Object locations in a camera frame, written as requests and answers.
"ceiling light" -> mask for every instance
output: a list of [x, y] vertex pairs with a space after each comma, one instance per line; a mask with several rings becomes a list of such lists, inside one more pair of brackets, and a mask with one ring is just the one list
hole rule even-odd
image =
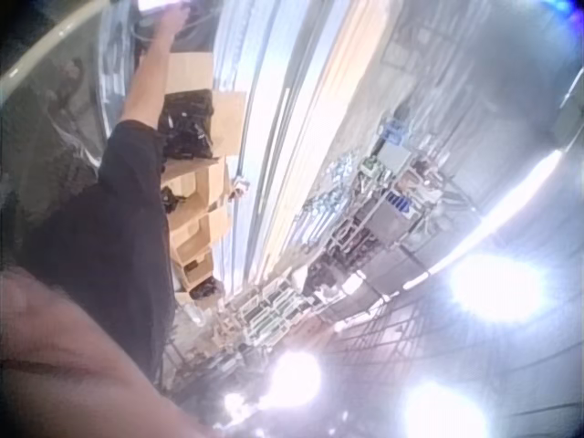
[[541, 188], [547, 178], [552, 174], [559, 164], [563, 153], [553, 151], [546, 158], [540, 161], [517, 187], [511, 190], [505, 197], [489, 212], [483, 221], [469, 234], [450, 254], [440, 260], [415, 279], [403, 285], [404, 290], [411, 289], [430, 276], [438, 274], [440, 271], [451, 265], [453, 262], [467, 254], [471, 249], [483, 242], [486, 237], [494, 233], [503, 226], [509, 219], [515, 216], [537, 191]]
[[412, 391], [406, 404], [408, 438], [485, 438], [486, 420], [470, 400], [435, 383]]
[[245, 404], [244, 396], [236, 392], [225, 395], [224, 406], [232, 418], [232, 424], [243, 422], [252, 414], [251, 407]]
[[285, 353], [277, 362], [269, 393], [260, 400], [260, 409], [293, 408], [312, 401], [320, 390], [320, 367], [304, 352]]
[[353, 295], [355, 291], [360, 288], [360, 286], [363, 284], [363, 276], [361, 276], [359, 273], [354, 273], [351, 274], [349, 278], [347, 278], [347, 281], [345, 281], [342, 286], [347, 295]]
[[451, 281], [454, 299], [484, 319], [521, 321], [542, 305], [537, 271], [508, 258], [468, 256], [454, 268]]

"cardboard box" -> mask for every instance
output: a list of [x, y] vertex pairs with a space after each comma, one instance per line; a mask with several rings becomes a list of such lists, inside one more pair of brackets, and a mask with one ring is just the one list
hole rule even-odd
[[209, 212], [199, 219], [198, 231], [186, 241], [175, 246], [174, 261], [180, 266], [187, 266], [204, 255], [209, 246], [220, 240], [229, 229], [230, 221], [227, 205]]
[[175, 195], [188, 193], [187, 199], [168, 215], [171, 246], [178, 247], [199, 232], [199, 221], [208, 213], [209, 206], [225, 195], [229, 189], [226, 184], [229, 177], [224, 159], [165, 183]]
[[189, 265], [177, 267], [179, 268], [181, 284], [188, 292], [213, 275], [213, 255], [211, 251], [207, 251], [199, 255]]
[[171, 53], [166, 94], [213, 88], [213, 53]]
[[244, 134], [245, 93], [213, 92], [214, 114], [211, 118], [213, 156], [239, 155]]

